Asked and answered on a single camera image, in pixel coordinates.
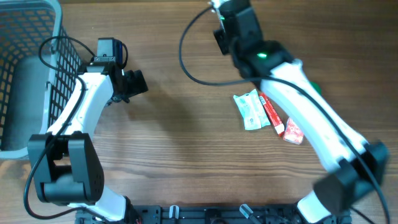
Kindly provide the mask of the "teal toothbrush package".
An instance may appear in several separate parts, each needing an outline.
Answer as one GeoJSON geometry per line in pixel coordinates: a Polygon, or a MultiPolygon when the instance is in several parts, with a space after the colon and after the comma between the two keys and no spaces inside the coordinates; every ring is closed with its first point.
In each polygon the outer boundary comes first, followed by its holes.
{"type": "Polygon", "coordinates": [[[261,129],[271,124],[256,89],[241,96],[234,95],[233,100],[243,117],[245,130],[261,129]]]}

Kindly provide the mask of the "red white toothpaste box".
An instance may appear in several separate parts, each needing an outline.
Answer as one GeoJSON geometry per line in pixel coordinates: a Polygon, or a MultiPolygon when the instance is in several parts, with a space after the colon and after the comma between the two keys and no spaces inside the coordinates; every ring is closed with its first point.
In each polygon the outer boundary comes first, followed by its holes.
{"type": "Polygon", "coordinates": [[[274,109],[268,97],[263,92],[260,92],[259,99],[277,135],[279,137],[282,137],[285,131],[285,126],[281,118],[277,114],[276,110],[274,109]]]}

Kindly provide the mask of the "green lid white jar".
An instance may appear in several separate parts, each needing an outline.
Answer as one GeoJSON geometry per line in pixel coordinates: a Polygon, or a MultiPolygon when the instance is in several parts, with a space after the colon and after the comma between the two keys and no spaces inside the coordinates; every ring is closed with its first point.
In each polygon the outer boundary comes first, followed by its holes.
{"type": "Polygon", "coordinates": [[[317,83],[315,83],[315,82],[310,82],[310,84],[311,84],[312,87],[317,91],[317,93],[318,93],[319,95],[322,94],[322,90],[321,90],[320,86],[319,86],[317,83]]]}

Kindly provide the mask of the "red white Kleenex tissue pack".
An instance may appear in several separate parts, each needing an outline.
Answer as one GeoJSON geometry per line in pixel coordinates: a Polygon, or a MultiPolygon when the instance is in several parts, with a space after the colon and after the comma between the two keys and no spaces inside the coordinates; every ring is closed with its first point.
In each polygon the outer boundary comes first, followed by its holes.
{"type": "Polygon", "coordinates": [[[303,139],[304,134],[302,130],[297,126],[292,118],[288,118],[283,135],[283,140],[299,145],[303,142],[303,139]]]}

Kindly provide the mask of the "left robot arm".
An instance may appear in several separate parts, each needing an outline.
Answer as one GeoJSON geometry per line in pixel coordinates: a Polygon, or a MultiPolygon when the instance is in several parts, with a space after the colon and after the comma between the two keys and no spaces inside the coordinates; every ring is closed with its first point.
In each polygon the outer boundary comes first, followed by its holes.
{"type": "Polygon", "coordinates": [[[100,38],[97,52],[72,73],[70,99],[45,134],[28,142],[31,171],[23,194],[26,212],[51,220],[81,211],[101,223],[142,223],[131,201],[104,184],[104,172],[91,140],[102,110],[111,103],[130,102],[148,90],[140,70],[125,71],[126,44],[113,37],[100,38]]]}

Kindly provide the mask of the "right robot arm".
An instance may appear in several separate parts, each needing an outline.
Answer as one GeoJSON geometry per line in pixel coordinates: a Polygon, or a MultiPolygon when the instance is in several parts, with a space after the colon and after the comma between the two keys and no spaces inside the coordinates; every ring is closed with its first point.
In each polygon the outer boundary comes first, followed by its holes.
{"type": "Polygon", "coordinates": [[[389,151],[369,143],[348,126],[314,89],[302,68],[279,42],[265,40],[249,1],[215,1],[222,36],[220,49],[230,54],[245,80],[278,104],[302,130],[327,175],[297,203],[308,223],[340,215],[370,192],[379,192],[389,151]]]}

